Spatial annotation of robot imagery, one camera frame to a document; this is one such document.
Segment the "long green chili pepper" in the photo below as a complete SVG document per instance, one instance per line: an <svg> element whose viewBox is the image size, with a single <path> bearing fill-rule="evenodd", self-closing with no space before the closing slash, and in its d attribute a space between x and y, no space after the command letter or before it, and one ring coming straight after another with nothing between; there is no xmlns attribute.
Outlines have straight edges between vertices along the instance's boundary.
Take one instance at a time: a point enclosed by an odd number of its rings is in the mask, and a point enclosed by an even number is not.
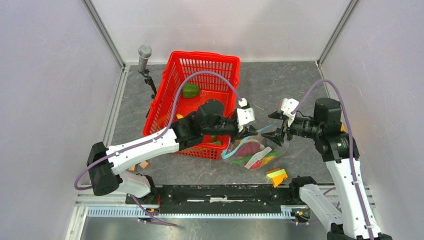
<svg viewBox="0 0 424 240"><path fill-rule="evenodd" d="M237 164L237 165L246 165L247 162L253 157L253 155L249 155L249 156L243 156L243 157L237 157L234 159L230 159L229 162L232 164Z"/></svg>

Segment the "clear zip top bag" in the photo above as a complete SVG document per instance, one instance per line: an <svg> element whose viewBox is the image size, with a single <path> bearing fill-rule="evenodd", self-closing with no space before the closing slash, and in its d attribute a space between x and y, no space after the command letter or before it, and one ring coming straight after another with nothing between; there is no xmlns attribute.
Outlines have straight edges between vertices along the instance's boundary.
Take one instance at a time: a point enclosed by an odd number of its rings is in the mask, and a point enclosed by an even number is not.
<svg viewBox="0 0 424 240"><path fill-rule="evenodd" d="M271 163L283 156L290 146L288 140L285 140L280 146L262 136L263 133L276 129L277 127L271 124L259 129L257 135L236 140L234 143L228 145L227 149L221 154L221 158L228 163L244 167L248 170L259 169Z"/></svg>

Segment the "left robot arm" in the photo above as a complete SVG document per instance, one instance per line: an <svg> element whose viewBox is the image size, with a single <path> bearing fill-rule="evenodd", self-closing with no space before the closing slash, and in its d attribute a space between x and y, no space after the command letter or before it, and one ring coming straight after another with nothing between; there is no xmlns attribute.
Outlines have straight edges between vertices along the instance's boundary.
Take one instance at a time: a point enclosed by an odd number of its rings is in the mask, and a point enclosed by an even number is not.
<svg viewBox="0 0 424 240"><path fill-rule="evenodd" d="M176 153L201 144L205 136L228 136L231 140L257 135L251 125L254 110L242 100L230 117L224 117L224 105L210 99L197 110L151 135L121 146L94 144L87 160L91 189L95 196L121 192L135 196L145 204L153 203L157 190L146 175L130 173L127 169L152 158Z"/></svg>

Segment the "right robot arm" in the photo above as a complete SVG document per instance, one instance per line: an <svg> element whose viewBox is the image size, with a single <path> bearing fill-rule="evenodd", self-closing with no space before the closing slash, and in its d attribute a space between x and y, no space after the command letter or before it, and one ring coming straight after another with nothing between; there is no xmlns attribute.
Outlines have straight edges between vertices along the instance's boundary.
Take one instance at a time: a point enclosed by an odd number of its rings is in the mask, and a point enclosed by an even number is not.
<svg viewBox="0 0 424 240"><path fill-rule="evenodd" d="M293 98L281 101L269 118L282 121L281 127L262 134L282 146L293 136L312 139L334 182L340 207L335 207L320 192L311 176L298 176L289 184L289 199L305 203L327 230L329 240L390 240L382 233L362 183L359 151L355 140L342 130L342 105L332 98L315 101L313 116L296 116L299 102Z"/></svg>

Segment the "purple vegetable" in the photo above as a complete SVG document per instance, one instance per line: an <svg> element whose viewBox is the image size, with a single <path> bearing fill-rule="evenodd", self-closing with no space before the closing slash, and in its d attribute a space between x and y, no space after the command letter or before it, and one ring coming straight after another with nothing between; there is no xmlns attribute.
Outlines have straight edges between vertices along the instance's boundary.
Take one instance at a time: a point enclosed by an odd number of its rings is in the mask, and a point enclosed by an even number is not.
<svg viewBox="0 0 424 240"><path fill-rule="evenodd" d="M263 145L257 141L249 141L242 144L235 152L235 157L246 157L254 155L263 149Z"/></svg>

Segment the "white mushroom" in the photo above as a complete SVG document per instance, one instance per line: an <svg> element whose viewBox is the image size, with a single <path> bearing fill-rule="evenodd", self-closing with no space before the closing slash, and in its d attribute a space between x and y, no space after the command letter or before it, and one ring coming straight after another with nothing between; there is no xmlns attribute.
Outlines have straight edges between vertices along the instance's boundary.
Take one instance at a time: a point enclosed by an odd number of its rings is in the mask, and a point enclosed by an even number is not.
<svg viewBox="0 0 424 240"><path fill-rule="evenodd" d="M244 166L247 169L251 169L252 166L260 161L262 158L265 157L265 155L267 155L268 153L270 153L272 151L271 147L266 147L264 150L255 153L250 159L249 161L246 163L246 165Z"/></svg>

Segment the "red apple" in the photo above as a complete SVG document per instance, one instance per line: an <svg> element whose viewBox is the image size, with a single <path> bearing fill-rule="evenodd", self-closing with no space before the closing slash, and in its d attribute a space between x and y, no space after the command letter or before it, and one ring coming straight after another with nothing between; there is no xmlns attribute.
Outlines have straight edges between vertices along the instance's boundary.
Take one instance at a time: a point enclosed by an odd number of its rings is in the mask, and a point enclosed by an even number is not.
<svg viewBox="0 0 424 240"><path fill-rule="evenodd" d="M256 163L254 163L251 167L250 167L250 170L254 170L254 169L259 169L259 168L261 168L262 166L264 166L265 165L265 163L263 163L263 161L262 160L258 160Z"/></svg>

